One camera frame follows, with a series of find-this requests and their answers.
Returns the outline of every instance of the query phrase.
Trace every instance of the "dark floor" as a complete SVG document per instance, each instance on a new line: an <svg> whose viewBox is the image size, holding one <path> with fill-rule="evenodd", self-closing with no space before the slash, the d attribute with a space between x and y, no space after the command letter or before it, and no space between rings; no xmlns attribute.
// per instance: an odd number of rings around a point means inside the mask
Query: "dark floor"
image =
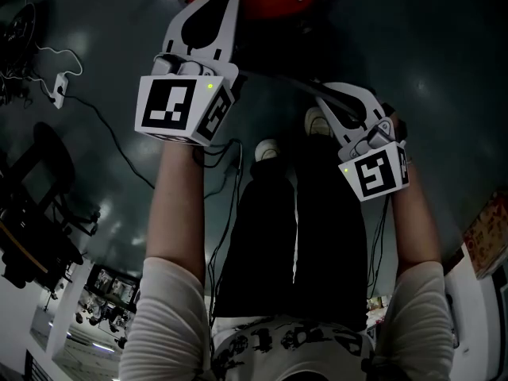
<svg viewBox="0 0 508 381"><path fill-rule="evenodd" d="M179 1L46 2L48 25L40 44L71 48L84 66L82 76L70 76L67 93L102 111L139 171L155 182L161 145L133 131L137 86L151 71ZM0 21L8 22L22 6L23 0L4 0ZM324 41L328 48L312 52L316 61L337 64L333 79L374 87L407 122L409 152L439 225L443 256L460 246L461 232L490 193L506 183L504 9L503 0L336 0L329 21L337 45ZM71 57L50 52L39 54L36 64L51 88L58 71L75 67ZM92 110L68 100L57 110L36 84L30 89L34 103L28 109L22 100L0 109L0 148L13 162L31 144L36 122L52 125L75 162L75 193L101 208L97 235L77 236L79 247L99 264L139 275L152 190L132 174ZM291 145L290 131L301 124L310 102L287 83L252 76L215 144L241 139L248 168L258 141L282 137L283 145ZM206 191L220 186L233 157L206 172ZM35 196L44 188L39 178L27 185ZM224 229L232 185L230 176L225 190L206 201L207 256ZM382 200L364 203L370 235L381 209ZM376 294L390 292L394 284L391 218L389 223ZM227 246L226 240L217 270Z"/></svg>

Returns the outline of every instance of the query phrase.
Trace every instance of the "forearm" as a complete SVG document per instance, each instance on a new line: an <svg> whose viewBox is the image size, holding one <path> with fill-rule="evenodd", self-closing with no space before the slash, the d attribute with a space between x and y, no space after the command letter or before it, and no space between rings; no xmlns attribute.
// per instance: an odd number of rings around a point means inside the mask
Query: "forearm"
<svg viewBox="0 0 508 381"><path fill-rule="evenodd" d="M185 268L205 283L203 169L194 147L165 144L148 223L147 257Z"/></svg>
<svg viewBox="0 0 508 381"><path fill-rule="evenodd" d="M409 187L392 196L397 237L398 275L426 261L441 261L436 223L425 199L416 167L408 167Z"/></svg>

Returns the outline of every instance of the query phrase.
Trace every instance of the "leg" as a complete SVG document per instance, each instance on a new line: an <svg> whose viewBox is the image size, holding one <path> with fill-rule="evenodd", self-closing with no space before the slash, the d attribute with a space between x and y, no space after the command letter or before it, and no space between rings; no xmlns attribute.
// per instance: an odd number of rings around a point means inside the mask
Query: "leg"
<svg viewBox="0 0 508 381"><path fill-rule="evenodd" d="M241 198L214 314L237 318L286 312L296 239L294 190L279 157L252 165Z"/></svg>
<svg viewBox="0 0 508 381"><path fill-rule="evenodd" d="M367 238L360 202L338 168L330 136L306 139L297 163L298 262L301 318L365 329Z"/></svg>

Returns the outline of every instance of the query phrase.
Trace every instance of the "graphic print shirt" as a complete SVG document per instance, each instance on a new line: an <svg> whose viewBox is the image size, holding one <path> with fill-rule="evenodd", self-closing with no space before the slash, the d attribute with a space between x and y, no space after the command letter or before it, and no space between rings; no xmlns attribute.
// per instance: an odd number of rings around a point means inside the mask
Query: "graphic print shirt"
<svg viewBox="0 0 508 381"><path fill-rule="evenodd" d="M215 337L210 361L201 283L176 264L148 258L120 379L279 381L303 372L329 381L448 379L453 348L444 288L439 263L404 272L375 350L366 336L338 324L242 318Z"/></svg>

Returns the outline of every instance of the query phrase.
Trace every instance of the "shoe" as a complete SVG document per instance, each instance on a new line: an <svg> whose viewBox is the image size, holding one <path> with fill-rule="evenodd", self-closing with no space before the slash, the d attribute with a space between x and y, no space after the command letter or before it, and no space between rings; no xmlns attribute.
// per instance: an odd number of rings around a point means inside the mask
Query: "shoe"
<svg viewBox="0 0 508 381"><path fill-rule="evenodd" d="M323 110L319 107L311 107L305 113L305 132L307 136L321 134L322 136L333 137L332 129Z"/></svg>
<svg viewBox="0 0 508 381"><path fill-rule="evenodd" d="M262 160L268 160L270 158L276 158L280 154L279 146L277 145L277 141L270 138L268 140L261 141L254 152L254 156L256 158L256 162L260 162Z"/></svg>

